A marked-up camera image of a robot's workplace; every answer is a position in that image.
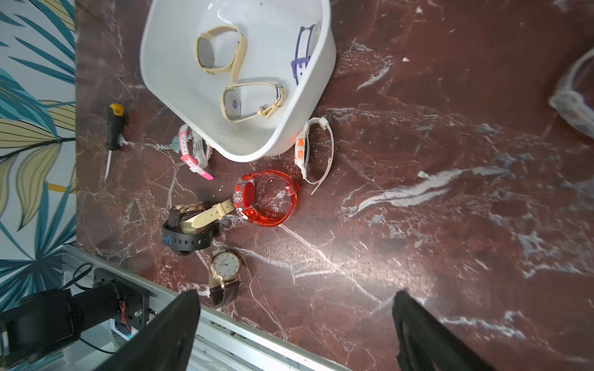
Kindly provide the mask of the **white orange watch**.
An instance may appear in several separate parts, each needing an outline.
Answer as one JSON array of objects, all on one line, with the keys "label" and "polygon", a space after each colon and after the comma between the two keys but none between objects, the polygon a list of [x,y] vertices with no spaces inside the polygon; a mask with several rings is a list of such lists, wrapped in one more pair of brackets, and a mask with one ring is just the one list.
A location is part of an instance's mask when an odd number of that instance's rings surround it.
[{"label": "white orange watch", "polygon": [[[309,139],[310,129],[313,125],[318,125],[323,131],[327,131],[329,133],[329,137],[331,140],[331,151],[329,155],[329,159],[327,161],[327,167],[325,173],[316,181],[312,181],[309,178],[309,160],[312,154],[312,141]],[[329,122],[324,117],[312,117],[308,120],[303,126],[302,131],[297,135],[295,139],[295,146],[294,146],[294,163],[300,169],[302,178],[309,183],[310,185],[314,185],[315,188],[311,192],[313,195],[318,188],[320,188],[321,184],[326,180],[329,172],[332,168],[334,163],[334,152],[335,152],[335,142],[334,142],[334,133],[332,128],[329,126]]]}]

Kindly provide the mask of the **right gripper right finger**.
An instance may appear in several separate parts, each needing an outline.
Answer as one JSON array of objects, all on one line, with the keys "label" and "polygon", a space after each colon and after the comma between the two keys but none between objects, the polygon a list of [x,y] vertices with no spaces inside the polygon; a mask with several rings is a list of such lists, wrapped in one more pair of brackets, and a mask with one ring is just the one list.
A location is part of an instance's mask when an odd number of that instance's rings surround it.
[{"label": "right gripper right finger", "polygon": [[397,292],[392,317],[402,370],[492,370],[407,291]]}]

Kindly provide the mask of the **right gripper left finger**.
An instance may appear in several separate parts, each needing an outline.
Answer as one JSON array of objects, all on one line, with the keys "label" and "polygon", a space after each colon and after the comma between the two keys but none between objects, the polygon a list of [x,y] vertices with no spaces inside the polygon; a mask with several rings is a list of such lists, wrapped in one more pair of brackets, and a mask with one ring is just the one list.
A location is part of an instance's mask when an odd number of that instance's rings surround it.
[{"label": "right gripper left finger", "polygon": [[195,291],[179,294],[159,314],[148,319],[149,299],[130,289],[94,289],[92,315],[123,319],[136,327],[134,335],[97,370],[185,370],[190,361],[200,319]]}]

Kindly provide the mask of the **purple white watch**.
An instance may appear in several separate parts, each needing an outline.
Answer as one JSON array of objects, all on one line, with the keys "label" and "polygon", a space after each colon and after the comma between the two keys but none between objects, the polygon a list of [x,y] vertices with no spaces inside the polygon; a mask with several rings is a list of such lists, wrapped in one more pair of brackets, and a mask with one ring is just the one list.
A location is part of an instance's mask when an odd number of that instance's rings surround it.
[{"label": "purple white watch", "polygon": [[291,69],[295,84],[299,85],[300,80],[309,65],[312,53],[316,47],[320,35],[320,23],[314,23],[312,26],[302,26],[299,30],[298,39],[295,45],[295,56],[291,61]]}]

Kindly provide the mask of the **beige square-face watch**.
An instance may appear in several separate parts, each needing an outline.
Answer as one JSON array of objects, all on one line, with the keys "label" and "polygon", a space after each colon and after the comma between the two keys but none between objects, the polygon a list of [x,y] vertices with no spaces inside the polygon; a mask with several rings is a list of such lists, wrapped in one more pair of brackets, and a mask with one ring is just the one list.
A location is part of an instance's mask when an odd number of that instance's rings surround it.
[{"label": "beige square-face watch", "polygon": [[226,86],[221,93],[221,112],[232,124],[259,117],[270,118],[284,105],[286,99],[286,89],[280,83],[236,83]]}]

